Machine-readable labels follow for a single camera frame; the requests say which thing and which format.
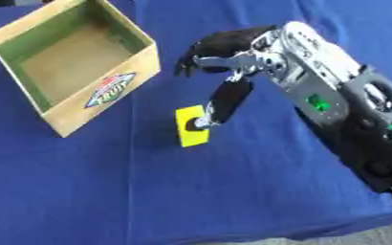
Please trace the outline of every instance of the black glove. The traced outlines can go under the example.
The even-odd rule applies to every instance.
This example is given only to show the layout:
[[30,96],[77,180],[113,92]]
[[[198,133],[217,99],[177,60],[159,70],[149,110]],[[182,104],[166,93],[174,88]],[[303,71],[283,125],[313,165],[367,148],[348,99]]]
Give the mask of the black glove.
[[[193,57],[232,57],[237,52],[244,52],[250,49],[252,41],[262,33],[276,30],[275,26],[257,27],[239,31],[219,32],[202,38],[200,41],[191,45],[187,53],[182,56],[175,65],[175,76],[183,70],[190,77],[192,69],[198,68]],[[203,68],[207,73],[221,73],[228,71],[227,67]]]

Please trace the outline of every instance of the wooden box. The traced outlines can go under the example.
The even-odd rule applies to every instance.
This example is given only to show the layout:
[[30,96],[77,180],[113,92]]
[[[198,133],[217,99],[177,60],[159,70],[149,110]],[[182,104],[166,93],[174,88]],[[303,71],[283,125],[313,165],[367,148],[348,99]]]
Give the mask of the wooden box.
[[1,28],[0,60],[62,137],[160,71],[155,41],[106,0],[55,0]]

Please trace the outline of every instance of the yellow foam cube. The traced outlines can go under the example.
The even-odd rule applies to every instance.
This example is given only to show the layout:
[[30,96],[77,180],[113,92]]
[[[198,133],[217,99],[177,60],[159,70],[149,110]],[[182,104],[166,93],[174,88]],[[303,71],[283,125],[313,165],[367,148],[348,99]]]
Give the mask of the yellow foam cube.
[[195,105],[178,109],[175,111],[178,134],[180,136],[180,142],[182,147],[207,143],[209,137],[209,129],[204,129],[201,131],[188,131],[185,128],[189,120],[193,118],[200,118],[204,116],[204,113],[204,107],[202,107],[202,105]]

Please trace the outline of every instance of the blue tablecloth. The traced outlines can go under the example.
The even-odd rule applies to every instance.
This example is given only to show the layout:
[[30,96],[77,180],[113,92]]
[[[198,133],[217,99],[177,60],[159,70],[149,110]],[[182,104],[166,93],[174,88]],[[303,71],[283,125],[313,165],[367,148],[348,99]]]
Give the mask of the blue tablecloth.
[[[171,75],[208,33],[302,20],[392,78],[392,4],[112,2],[157,40],[163,71],[69,138],[0,64],[0,244],[304,239],[392,223],[392,197],[371,192],[261,77],[209,144],[180,148],[175,109],[206,102],[225,75]],[[0,26],[34,8],[0,9]]]

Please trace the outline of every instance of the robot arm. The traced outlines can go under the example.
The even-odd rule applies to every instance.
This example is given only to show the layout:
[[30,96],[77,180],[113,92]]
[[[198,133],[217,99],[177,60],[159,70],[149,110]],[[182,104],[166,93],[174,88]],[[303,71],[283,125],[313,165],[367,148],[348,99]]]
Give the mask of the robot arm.
[[176,72],[231,71],[187,130],[225,123],[262,73],[318,138],[372,190],[392,193],[392,81],[360,65],[301,22],[215,33],[192,45]]

